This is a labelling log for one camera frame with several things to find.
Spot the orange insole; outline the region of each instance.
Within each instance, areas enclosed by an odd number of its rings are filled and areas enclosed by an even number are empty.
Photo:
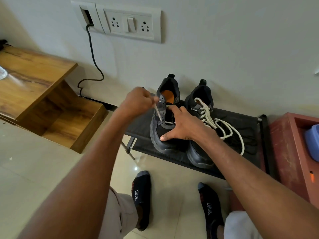
[[[165,97],[166,102],[174,104],[174,94],[170,90],[164,90],[161,94]]]

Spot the shoelace loop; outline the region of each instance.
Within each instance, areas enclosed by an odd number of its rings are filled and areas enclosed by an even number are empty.
[[[241,142],[241,147],[242,147],[240,155],[243,155],[244,152],[245,152],[245,145],[244,145],[244,141],[242,140],[242,137],[241,137],[240,133],[232,125],[230,125],[228,122],[225,122],[225,121],[220,120],[218,118],[215,118],[214,119],[215,121],[214,121],[213,118],[211,118],[211,115],[210,115],[210,110],[211,109],[201,99],[195,98],[194,100],[196,102],[199,101],[200,104],[202,105],[202,107],[199,108],[200,110],[202,110],[200,119],[204,123],[206,123],[205,126],[208,126],[210,128],[214,128],[215,130],[217,128],[221,129],[221,131],[223,132],[223,135],[224,135],[224,136],[221,137],[222,140],[224,140],[224,139],[226,139],[228,137],[231,137],[233,135],[233,130],[238,134],[240,142]],[[218,124],[219,121],[221,123],[223,123],[229,129],[230,133],[228,135],[226,135],[224,129]]]

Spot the hand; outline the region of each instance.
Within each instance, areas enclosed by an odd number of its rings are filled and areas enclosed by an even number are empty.
[[[125,116],[134,119],[153,108],[155,101],[158,101],[158,97],[151,96],[143,87],[135,87],[127,94],[118,109],[122,110]]]
[[[204,123],[196,116],[192,116],[185,107],[178,109],[177,106],[169,106],[174,113],[175,128],[161,136],[161,141],[167,141],[172,138],[179,138],[184,140],[197,140],[203,132],[216,133],[214,129],[204,125]]]

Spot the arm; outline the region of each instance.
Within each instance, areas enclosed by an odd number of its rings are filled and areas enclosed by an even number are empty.
[[[131,91],[90,151],[51,192],[18,238],[98,238],[124,132],[153,106],[154,97],[144,88]]]
[[[161,140],[188,139],[201,146],[225,176],[264,239],[319,238],[317,208],[240,156],[184,107],[170,109],[176,127]]]

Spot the wooden tabletop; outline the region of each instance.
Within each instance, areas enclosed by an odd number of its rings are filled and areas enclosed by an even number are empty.
[[[8,72],[0,80],[0,114],[19,120],[78,64],[6,46],[0,51],[0,66]]]

